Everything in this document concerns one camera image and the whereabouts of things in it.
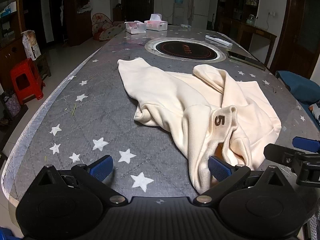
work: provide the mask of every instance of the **smartphone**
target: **smartphone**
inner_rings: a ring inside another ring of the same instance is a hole
[[[259,69],[266,70],[266,67],[257,59],[246,57],[244,55],[241,55],[232,51],[228,51],[228,57],[231,59],[246,63],[248,65],[257,67]]]

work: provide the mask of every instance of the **metal screw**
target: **metal screw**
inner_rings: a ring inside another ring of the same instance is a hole
[[[120,204],[123,201],[125,201],[125,197],[124,196],[119,196],[119,195],[115,195],[110,197],[110,201],[114,204]]]
[[[196,200],[200,203],[207,204],[212,201],[212,198],[207,195],[201,195],[201,196],[196,197]]]

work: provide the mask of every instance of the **tiled floor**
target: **tiled floor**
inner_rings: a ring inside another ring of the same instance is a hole
[[[79,46],[63,48],[62,45],[56,45],[46,50],[46,58],[50,66],[52,76],[47,77],[44,80],[46,85],[43,88],[44,97],[39,101],[33,99],[27,102],[29,109],[10,136],[4,148],[4,154],[7,156],[10,154],[25,126],[28,124],[42,103],[52,93],[52,91],[61,83],[61,81],[89,55],[91,55],[105,43],[106,42],[99,42],[89,39]],[[20,229],[11,222],[8,211],[8,201],[3,195],[2,189],[0,189],[0,226],[10,228],[16,237],[23,236]]]

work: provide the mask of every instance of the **power cord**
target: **power cord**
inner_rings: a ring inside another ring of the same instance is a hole
[[[172,10],[172,14],[170,14],[168,17],[165,16],[164,13],[163,13],[163,2],[162,2],[162,0],[161,0],[161,8],[162,8],[162,15],[163,15],[165,18],[167,18],[167,21],[168,21],[169,17],[171,17],[172,14],[173,14],[173,10]]]
[[[267,28],[267,30],[269,29],[269,23],[268,23],[268,20],[269,20],[269,16],[270,16],[270,12],[268,12],[268,17],[267,17],[267,25],[268,25],[268,28]]]

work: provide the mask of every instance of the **white refrigerator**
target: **white refrigerator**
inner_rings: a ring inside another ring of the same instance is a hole
[[[192,28],[207,29],[210,0],[191,0],[189,25]]]

